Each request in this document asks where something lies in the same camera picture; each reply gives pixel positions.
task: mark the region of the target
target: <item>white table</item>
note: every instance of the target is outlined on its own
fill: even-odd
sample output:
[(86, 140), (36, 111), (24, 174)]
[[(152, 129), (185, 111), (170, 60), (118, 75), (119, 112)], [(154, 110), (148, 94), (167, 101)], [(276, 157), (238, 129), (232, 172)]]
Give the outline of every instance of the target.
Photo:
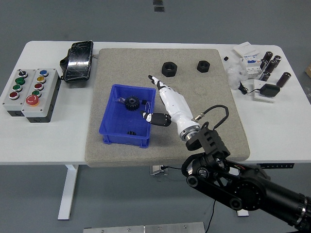
[[(10, 76), (17, 69), (56, 68), (74, 42), (31, 41), (26, 44)], [(217, 49), (224, 67), (238, 61), (234, 45), (157, 44), (94, 42), (93, 54), (103, 48), (185, 48)], [(277, 82), (283, 72), (292, 77), (276, 96), (275, 103), (254, 101), (253, 95), (232, 91), (251, 151), (245, 163), (311, 162), (311, 106), (282, 49), (256, 46), (260, 56), (266, 51), (282, 57), (269, 81)], [(85, 144), (97, 61), (93, 59), (91, 77), (84, 88), (62, 82), (50, 123), (29, 123), (24, 117), (11, 117), (0, 108), (0, 165), (66, 165), (68, 168), (59, 219), (69, 219), (78, 165), (85, 164)], [(252, 90), (252, 80), (244, 86)]]

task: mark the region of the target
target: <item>red button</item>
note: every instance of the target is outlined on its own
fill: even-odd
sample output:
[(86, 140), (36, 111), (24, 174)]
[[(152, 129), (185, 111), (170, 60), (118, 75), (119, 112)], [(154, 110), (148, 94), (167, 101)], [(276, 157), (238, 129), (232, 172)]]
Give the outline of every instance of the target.
[(35, 85), (35, 90), (41, 91), (42, 89), (43, 89), (43, 85), (42, 85), (41, 83), (37, 83), (37, 84)]
[(9, 95), (9, 97), (10, 97), (10, 99), (12, 99), (12, 100), (17, 100), (18, 99), (18, 97), (19, 97), (19, 93), (17, 93), (17, 92), (11, 92), (10, 93), (10, 95)]
[(37, 95), (30, 95), (26, 98), (26, 103), (34, 106), (39, 102), (39, 97)]

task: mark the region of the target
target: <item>yellow button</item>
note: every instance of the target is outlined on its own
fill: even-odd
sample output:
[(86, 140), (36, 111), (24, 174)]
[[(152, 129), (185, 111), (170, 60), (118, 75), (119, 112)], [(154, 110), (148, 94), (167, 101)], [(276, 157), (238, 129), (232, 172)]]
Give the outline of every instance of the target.
[(40, 76), (37, 78), (38, 83), (45, 83), (45, 78), (43, 76)]

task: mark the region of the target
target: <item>power adapter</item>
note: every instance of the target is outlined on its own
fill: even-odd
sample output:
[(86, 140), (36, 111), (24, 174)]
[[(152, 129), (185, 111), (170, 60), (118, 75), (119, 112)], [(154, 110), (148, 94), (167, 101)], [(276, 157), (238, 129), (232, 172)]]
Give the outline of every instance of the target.
[(273, 84), (265, 84), (260, 90), (260, 94), (267, 97), (274, 97), (280, 92), (280, 87)]
[(248, 89), (245, 88), (240, 82), (240, 86), (238, 89), (242, 92), (243, 95), (252, 93), (253, 91), (259, 91), (261, 95), (266, 96), (266, 97), (274, 97), (277, 95), (277, 93), (280, 92), (279, 86), (273, 85), (273, 84), (267, 84), (267, 83), (264, 86), (262, 86), (261, 89), (254, 89), (248, 92)]

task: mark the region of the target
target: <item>black gear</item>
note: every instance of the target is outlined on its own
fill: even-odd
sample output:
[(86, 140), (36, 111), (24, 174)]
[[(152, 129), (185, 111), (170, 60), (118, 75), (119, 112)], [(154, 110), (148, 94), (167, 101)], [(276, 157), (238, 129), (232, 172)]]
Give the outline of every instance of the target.
[(125, 107), (129, 111), (135, 111), (139, 108), (139, 99), (136, 96), (130, 96), (125, 100)]
[(129, 131), (127, 132), (128, 135), (136, 135), (136, 133), (134, 131)]

